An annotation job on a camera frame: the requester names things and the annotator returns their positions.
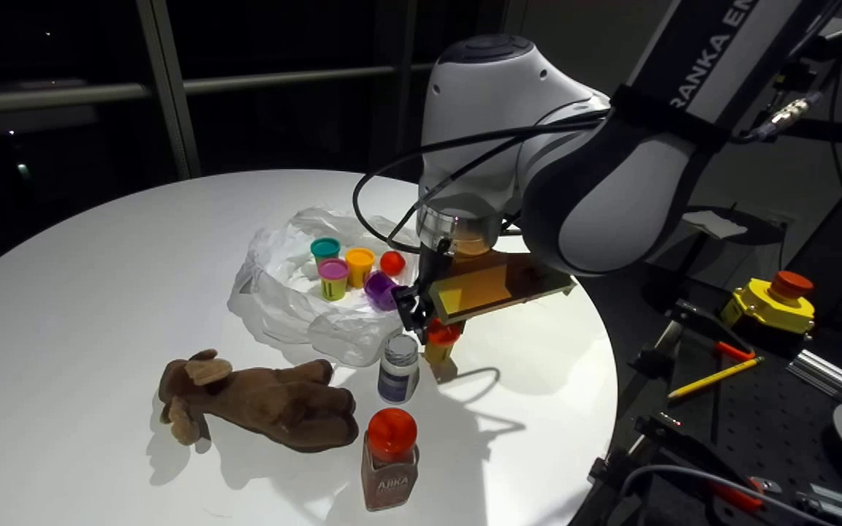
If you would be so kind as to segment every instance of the cable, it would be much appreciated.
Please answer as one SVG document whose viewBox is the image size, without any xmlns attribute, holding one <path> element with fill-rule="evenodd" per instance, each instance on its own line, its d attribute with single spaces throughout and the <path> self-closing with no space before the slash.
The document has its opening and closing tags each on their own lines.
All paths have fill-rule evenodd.
<svg viewBox="0 0 842 526">
<path fill-rule="evenodd" d="M 504 384 L 504 370 L 498 366 L 461 370 L 457 378 L 444 379 L 442 385 L 457 385 L 457 384 L 479 378 L 479 375 L 491 375 L 491 379 L 474 397 L 460 400 L 460 404 L 474 404 L 474 400 L 485 397 L 495 385 Z"/>
<path fill-rule="evenodd" d="M 450 188 L 457 178 L 461 178 L 466 172 L 470 172 L 474 167 L 485 164 L 489 159 L 511 148 L 514 144 L 520 144 L 520 137 L 511 137 L 495 148 L 485 148 L 479 159 L 469 161 L 466 167 L 460 167 L 457 172 L 450 172 L 448 178 L 442 178 L 439 185 L 432 185 L 416 205 L 410 205 L 410 211 L 400 216 L 400 221 L 391 227 L 388 240 L 397 236 L 397 230 L 412 220 L 412 213 L 426 205 L 436 192 L 442 192 L 444 188 Z"/>
<path fill-rule="evenodd" d="M 761 492 L 755 492 L 755 489 L 738 486 L 738 483 L 732 483 L 732 480 L 726 480 L 726 476 L 716 476 L 716 473 L 707 473 L 707 470 L 698 470 L 698 467 L 686 467 L 686 464 L 643 464 L 643 467 L 638 467 L 638 470 L 631 470 L 631 473 L 626 476 L 626 483 L 624 483 L 624 489 L 619 489 L 619 498 L 628 495 L 628 489 L 631 489 L 635 480 L 650 476 L 650 473 L 682 473 L 682 476 L 692 476 L 692 480 L 707 480 L 707 483 L 716 483 L 716 486 L 727 486 L 727 489 L 735 489 L 735 492 L 743 492 L 743 495 L 749 495 L 749 498 L 757 498 L 757 500 L 762 500 L 762 502 L 770 502 L 770 506 L 774 506 L 774 508 L 780 508 L 780 512 L 787 512 L 787 514 L 795 514 L 795 517 L 802 517 L 802 521 L 806 521 L 806 524 L 833 526 L 833 524 L 827 524 L 827 521 L 821 521 L 821 517 L 812 517 L 812 514 L 806 514 L 806 512 L 802 512 L 802 508 L 795 508 L 795 506 L 790 506 L 790 502 L 784 502 L 784 500 L 774 500 L 774 498 L 761 495 Z"/>
<path fill-rule="evenodd" d="M 355 213 L 357 213 L 360 224 L 363 224 L 368 233 L 375 233 L 378 240 L 388 243 L 388 245 L 397 249 L 397 252 L 412 252 L 412 255 L 419 255 L 419 252 L 422 252 L 419 245 L 404 245 L 404 243 L 396 240 L 397 230 L 385 236 L 385 233 L 381 233 L 381 230 L 363 216 L 360 192 L 363 192 L 363 188 L 365 188 L 375 175 L 388 172 L 388 169 L 396 169 L 396 167 L 400 167 L 400 164 L 406 164 L 406 161 L 412 161 L 412 159 L 419 159 L 419 156 L 425 156 L 425 153 L 460 148 L 460 147 L 485 144 L 485 140 L 504 140 L 504 137 L 514 137 L 514 144 L 520 144 L 520 140 L 529 140 L 529 137 L 536 137 L 536 135 L 555 135 L 555 131 L 590 129 L 590 126 L 600 126 L 600 121 L 603 121 L 606 113 L 609 113 L 609 110 L 588 110 L 588 113 L 567 118 L 567 121 L 559 121 L 559 122 L 550 122 L 550 126 L 517 126 L 517 129 L 499 129 L 499 131 L 469 135 L 469 137 L 453 137 L 453 140 L 419 147 L 419 148 L 412 148 L 412 153 L 404 153 L 404 156 L 385 161 L 385 164 L 378 167 L 378 169 L 363 172 L 363 178 L 357 180 L 355 192 L 350 192 Z"/>
<path fill-rule="evenodd" d="M 831 87 L 831 110 L 827 110 L 827 122 L 831 122 L 831 137 L 827 137 L 827 147 L 831 147 L 831 161 L 833 161 L 833 172 L 836 172 L 836 185 L 840 185 L 840 192 L 842 192 L 842 159 L 840 159 L 840 147 L 836 147 L 836 99 L 840 99 L 840 84 L 842 84 L 842 58 L 836 62 L 836 77 L 833 77 L 833 87 Z M 819 315 L 821 324 L 827 324 L 836 309 L 842 308 L 842 290 L 836 291 L 836 297 L 831 302 L 831 308 Z"/>
<path fill-rule="evenodd" d="M 784 270 L 784 243 L 790 240 L 790 221 L 780 221 L 777 224 L 777 233 L 780 233 L 780 240 L 777 240 L 777 267 L 774 270 Z"/>
<path fill-rule="evenodd" d="M 809 27 L 806 36 L 793 47 L 790 62 L 802 55 L 802 50 L 831 24 L 831 17 L 836 17 L 840 10 L 842 0 L 833 0 L 831 10 L 817 17 L 817 27 Z"/>
</svg>

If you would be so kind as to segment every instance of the table surface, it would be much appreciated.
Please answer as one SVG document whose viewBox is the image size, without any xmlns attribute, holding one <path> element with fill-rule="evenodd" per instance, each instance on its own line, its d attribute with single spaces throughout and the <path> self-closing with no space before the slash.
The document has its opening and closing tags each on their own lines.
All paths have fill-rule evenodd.
<svg viewBox="0 0 842 526">
<path fill-rule="evenodd" d="M 368 514 L 360 441 L 293 452 L 211 422 L 211 448 L 157 423 L 163 366 L 219 348 L 236 367 L 290 366 L 227 312 L 261 227 L 302 207 L 347 213 L 357 175 L 267 169 L 134 192 L 0 256 L 0 524 L 567 524 L 609 451 L 618 370 L 583 286 L 479 315 L 457 344 L 461 370 L 422 385 L 412 500 Z M 416 188 L 381 178 L 365 207 L 397 220 Z M 357 422 L 385 404 L 378 367 L 337 367 Z"/>
</svg>

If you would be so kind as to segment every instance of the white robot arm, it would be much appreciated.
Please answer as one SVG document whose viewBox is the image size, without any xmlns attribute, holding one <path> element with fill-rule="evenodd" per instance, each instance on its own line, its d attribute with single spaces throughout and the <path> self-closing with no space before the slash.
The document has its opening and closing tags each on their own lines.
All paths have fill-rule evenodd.
<svg viewBox="0 0 842 526">
<path fill-rule="evenodd" d="M 609 99 L 523 37 L 474 37 L 429 78 L 425 144 L 612 113 L 590 131 L 425 156 L 419 233 L 485 252 L 517 221 L 540 267 L 609 275 L 643 261 L 675 224 L 692 180 L 770 78 L 827 24 L 836 0 L 675 0 L 628 81 Z"/>
</svg>

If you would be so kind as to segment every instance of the red cap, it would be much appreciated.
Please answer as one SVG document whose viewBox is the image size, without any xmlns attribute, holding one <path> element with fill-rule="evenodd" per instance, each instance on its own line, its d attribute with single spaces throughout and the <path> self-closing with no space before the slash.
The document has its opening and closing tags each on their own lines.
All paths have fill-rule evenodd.
<svg viewBox="0 0 842 526">
<path fill-rule="evenodd" d="M 404 273 L 404 256 L 397 252 L 385 252 L 381 270 L 396 277 Z"/>
<path fill-rule="evenodd" d="M 419 423 L 404 408 L 381 408 L 365 430 L 365 443 L 375 460 L 396 462 L 416 451 Z"/>
<path fill-rule="evenodd" d="M 426 321 L 426 343 L 429 344 L 453 344 L 461 337 L 466 324 L 442 324 L 436 318 Z"/>
<path fill-rule="evenodd" d="M 799 273 L 777 273 L 770 291 L 780 302 L 799 302 L 812 291 L 812 281 Z"/>
<path fill-rule="evenodd" d="M 732 356 L 732 359 L 738 359 L 738 363 L 755 359 L 755 350 L 738 348 L 738 344 L 732 344 L 732 343 L 716 343 L 713 350 L 716 350 L 716 354 L 726 354 L 726 356 Z"/>
</svg>

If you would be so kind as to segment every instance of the plastic bag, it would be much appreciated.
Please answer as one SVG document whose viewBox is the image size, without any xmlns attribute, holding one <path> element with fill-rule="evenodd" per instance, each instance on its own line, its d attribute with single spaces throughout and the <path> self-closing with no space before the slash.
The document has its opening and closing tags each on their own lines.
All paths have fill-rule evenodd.
<svg viewBox="0 0 842 526">
<path fill-rule="evenodd" d="M 343 366 L 365 367 L 381 356 L 384 343 L 400 329 L 396 309 L 375 309 L 363 290 L 350 290 L 343 302 L 325 302 L 318 291 L 311 243 L 337 236 L 343 252 L 365 245 L 384 255 L 385 245 L 365 233 L 355 216 L 308 207 L 279 230 L 257 230 L 246 264 L 236 273 L 227 308 L 236 312 L 257 343 L 280 350 L 317 350 Z M 406 256 L 404 283 L 412 281 L 412 256 Z"/>
</svg>

